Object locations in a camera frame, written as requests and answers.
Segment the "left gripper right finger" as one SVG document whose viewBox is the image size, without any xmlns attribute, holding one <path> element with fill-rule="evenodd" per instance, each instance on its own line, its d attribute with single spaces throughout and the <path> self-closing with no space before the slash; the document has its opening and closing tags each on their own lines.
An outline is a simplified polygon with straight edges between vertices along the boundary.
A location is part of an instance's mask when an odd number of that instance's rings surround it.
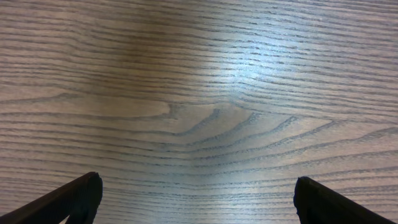
<svg viewBox="0 0 398 224">
<path fill-rule="evenodd" d="M 395 224 L 309 177 L 299 177 L 294 206 L 301 224 Z"/>
</svg>

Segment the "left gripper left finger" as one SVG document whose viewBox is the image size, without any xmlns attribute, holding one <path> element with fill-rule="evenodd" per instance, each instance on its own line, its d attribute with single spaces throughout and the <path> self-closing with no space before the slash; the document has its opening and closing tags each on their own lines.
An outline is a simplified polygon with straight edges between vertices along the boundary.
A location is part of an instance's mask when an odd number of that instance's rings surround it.
<svg viewBox="0 0 398 224">
<path fill-rule="evenodd" d="M 92 224 L 103 196 L 103 181 L 89 172 L 1 216 L 1 224 Z"/>
</svg>

